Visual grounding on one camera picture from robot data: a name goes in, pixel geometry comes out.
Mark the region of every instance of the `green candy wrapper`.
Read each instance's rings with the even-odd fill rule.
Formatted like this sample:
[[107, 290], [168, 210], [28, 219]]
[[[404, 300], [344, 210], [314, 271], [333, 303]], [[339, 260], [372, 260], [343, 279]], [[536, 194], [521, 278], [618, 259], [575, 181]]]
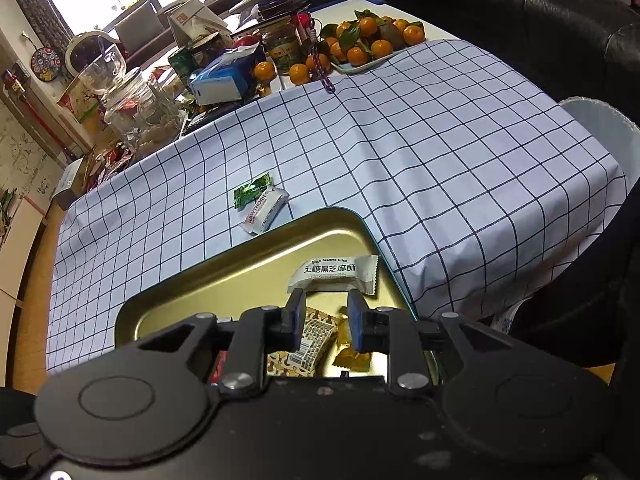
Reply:
[[273, 185], [273, 179], [269, 173], [259, 176], [254, 181], [242, 184], [234, 191], [234, 207], [242, 209], [249, 202], [257, 200], [267, 186]]

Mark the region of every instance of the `glass jar of pickles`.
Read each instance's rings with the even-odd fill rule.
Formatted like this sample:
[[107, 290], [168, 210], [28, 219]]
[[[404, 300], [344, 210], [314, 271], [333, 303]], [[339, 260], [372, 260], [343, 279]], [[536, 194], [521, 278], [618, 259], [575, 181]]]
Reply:
[[264, 47], [273, 59], [278, 72], [288, 74], [289, 68], [293, 65], [305, 62], [296, 34], [296, 26], [291, 23], [290, 18], [284, 18], [260, 31]]

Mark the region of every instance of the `cabinet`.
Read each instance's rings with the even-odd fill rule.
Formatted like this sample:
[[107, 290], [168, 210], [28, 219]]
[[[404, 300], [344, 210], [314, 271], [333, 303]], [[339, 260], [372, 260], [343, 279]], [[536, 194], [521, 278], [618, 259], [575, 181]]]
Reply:
[[0, 386], [4, 386], [6, 379], [6, 358], [20, 282], [42, 221], [39, 209], [23, 198], [0, 246]]

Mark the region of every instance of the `tangerine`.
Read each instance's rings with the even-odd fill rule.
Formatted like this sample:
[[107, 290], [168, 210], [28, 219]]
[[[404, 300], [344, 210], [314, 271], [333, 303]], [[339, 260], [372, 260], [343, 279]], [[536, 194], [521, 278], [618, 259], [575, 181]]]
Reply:
[[296, 63], [289, 68], [289, 79], [294, 85], [303, 85], [311, 81], [309, 78], [309, 70], [305, 64]]
[[[320, 65], [322, 65], [322, 68], [324, 68], [325, 72], [328, 72], [331, 69], [331, 62], [329, 61], [329, 58], [324, 54], [318, 54], [318, 56], [320, 57]], [[314, 72], [316, 70], [316, 62], [314, 61], [313, 56], [307, 57], [305, 64], [306, 68], [310, 72]]]
[[369, 55], [359, 46], [354, 46], [347, 52], [347, 59], [353, 66], [362, 66], [369, 61]]
[[407, 20], [395, 20], [394, 25], [400, 32], [404, 32], [404, 30], [409, 26], [409, 22]]
[[351, 23], [349, 22], [342, 22], [340, 25], [338, 25], [335, 28], [335, 35], [337, 38], [340, 38], [340, 35], [347, 30], [349, 27], [351, 27]]
[[406, 44], [417, 45], [424, 41], [424, 29], [417, 25], [409, 25], [402, 32], [402, 36], [404, 37]]
[[367, 16], [360, 20], [360, 35], [373, 36], [378, 31], [378, 24], [375, 18]]
[[394, 51], [393, 45], [387, 40], [376, 40], [371, 44], [371, 53], [374, 59], [388, 56]]
[[335, 59], [337, 59], [339, 62], [341, 63], [346, 63], [347, 62], [347, 56], [346, 54], [342, 51], [342, 49], [340, 48], [340, 43], [334, 43], [331, 46], [331, 50], [330, 53], [332, 56], [335, 57]]
[[276, 67], [271, 61], [263, 61], [254, 67], [254, 76], [258, 81], [271, 81], [276, 77]]

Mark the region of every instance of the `plaid tablecloth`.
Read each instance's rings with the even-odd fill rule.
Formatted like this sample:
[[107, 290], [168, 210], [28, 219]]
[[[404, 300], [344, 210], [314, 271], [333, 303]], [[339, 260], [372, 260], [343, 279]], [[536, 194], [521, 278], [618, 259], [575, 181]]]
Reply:
[[361, 215], [418, 312], [499, 312], [557, 276], [626, 197], [617, 162], [536, 86], [465, 41], [414, 46], [240, 108], [83, 196], [60, 232], [47, 367], [113, 348], [123, 302], [247, 241], [233, 190], [270, 171], [272, 228]]

